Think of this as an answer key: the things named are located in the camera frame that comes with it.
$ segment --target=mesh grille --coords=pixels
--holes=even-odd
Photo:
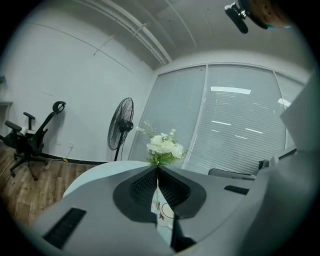
[[[150,207],[156,188],[157,174],[156,170],[153,170],[132,183],[129,193],[134,202],[141,206]]]

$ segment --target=office chair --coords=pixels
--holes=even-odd
[[[30,168],[29,161],[35,162],[43,162],[46,166],[48,162],[44,158],[39,158],[35,156],[39,156],[42,153],[42,149],[44,147],[44,136],[48,129],[44,130],[46,125],[50,122],[50,120],[57,114],[61,113],[65,108],[66,103],[63,101],[57,101],[53,104],[52,110],[48,117],[44,120],[43,124],[39,127],[39,129],[35,132],[35,134],[26,133],[25,135],[21,134],[20,131],[22,128],[10,121],[5,121],[5,125],[12,129],[11,133],[3,138],[4,144],[7,146],[16,149],[16,153],[13,154],[14,160],[20,158],[18,162],[15,163],[14,166],[10,168],[10,174],[12,177],[15,177],[14,169],[18,166],[25,163],[28,166],[28,169],[32,175],[34,181],[37,181],[38,178],[34,175],[33,171]],[[28,129],[31,130],[32,120],[36,118],[26,112],[23,113],[28,117]]]

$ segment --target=window blind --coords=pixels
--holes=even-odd
[[[284,111],[271,71],[210,66],[201,118],[185,165],[208,174],[211,168],[256,174],[259,161],[284,150]]]
[[[282,95],[282,98],[280,97],[278,102],[279,104],[283,105],[283,108],[286,110],[304,88],[304,84],[277,72],[275,74]],[[294,144],[295,143],[291,138],[289,131],[286,130],[285,148],[288,148]]]
[[[176,129],[175,137],[187,150],[195,130],[203,95],[206,67],[197,67],[160,75],[153,87],[139,127],[149,121],[157,134],[169,134]],[[148,157],[148,136],[137,132],[129,160],[145,161]],[[174,165],[181,167],[183,162]]]

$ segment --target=flower bouquet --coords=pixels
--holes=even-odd
[[[188,151],[184,150],[184,147],[174,138],[175,129],[172,129],[169,135],[165,133],[155,135],[151,124],[148,121],[144,121],[144,124],[147,126],[147,129],[137,126],[136,130],[150,137],[150,143],[146,145],[148,154],[150,155],[150,158],[146,159],[148,163],[154,166],[163,166],[173,164],[184,158]]]

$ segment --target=standing fan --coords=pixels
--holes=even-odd
[[[132,123],[134,112],[132,98],[121,101],[114,112],[108,132],[108,146],[111,150],[116,150],[114,161],[117,161],[119,149],[125,142],[128,132],[134,127]]]

